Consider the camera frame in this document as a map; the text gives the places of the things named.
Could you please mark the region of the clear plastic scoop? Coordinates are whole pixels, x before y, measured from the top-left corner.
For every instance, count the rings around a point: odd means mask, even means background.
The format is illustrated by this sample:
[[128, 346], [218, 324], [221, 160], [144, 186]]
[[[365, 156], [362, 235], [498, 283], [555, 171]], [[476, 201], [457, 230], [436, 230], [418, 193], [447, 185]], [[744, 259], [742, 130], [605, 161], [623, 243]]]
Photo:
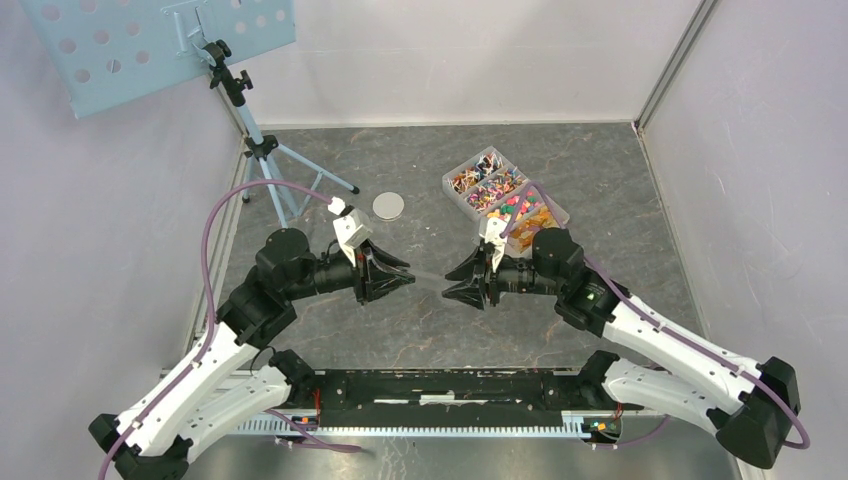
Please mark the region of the clear plastic scoop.
[[426, 286], [432, 289], [445, 289], [451, 284], [451, 281], [445, 279], [442, 274], [410, 267], [377, 265], [374, 271], [398, 279], [405, 284]]

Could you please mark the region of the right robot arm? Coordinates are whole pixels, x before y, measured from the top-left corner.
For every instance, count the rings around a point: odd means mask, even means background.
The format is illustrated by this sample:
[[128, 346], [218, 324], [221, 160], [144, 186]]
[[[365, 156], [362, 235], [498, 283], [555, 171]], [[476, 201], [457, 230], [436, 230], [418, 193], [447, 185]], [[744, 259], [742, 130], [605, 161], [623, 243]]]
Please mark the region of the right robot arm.
[[499, 233], [485, 234], [445, 277], [452, 285], [443, 297], [477, 309], [496, 305], [504, 292], [552, 295], [565, 323], [658, 365], [651, 370], [596, 353], [577, 382], [580, 400], [591, 408], [614, 401], [684, 420], [760, 469], [772, 468], [783, 448], [810, 445], [807, 433], [798, 442], [788, 438], [801, 428], [793, 366], [776, 356], [759, 362], [734, 353], [657, 313], [586, 259], [566, 229], [536, 233], [528, 258], [506, 255]]

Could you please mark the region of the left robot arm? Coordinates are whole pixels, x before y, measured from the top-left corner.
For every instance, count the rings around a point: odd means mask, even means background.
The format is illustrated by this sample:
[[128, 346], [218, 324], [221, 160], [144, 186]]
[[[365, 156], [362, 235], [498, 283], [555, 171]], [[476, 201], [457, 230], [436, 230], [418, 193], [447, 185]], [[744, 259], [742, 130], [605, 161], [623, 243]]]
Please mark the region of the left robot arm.
[[306, 405], [314, 381], [285, 355], [215, 401], [202, 401], [296, 320], [294, 301], [349, 289], [365, 305], [414, 283], [408, 268], [369, 240], [350, 253], [316, 256], [302, 231], [275, 231], [187, 356], [133, 407], [90, 424], [105, 464], [124, 479], [180, 479], [208, 445], [253, 414], [283, 402]]

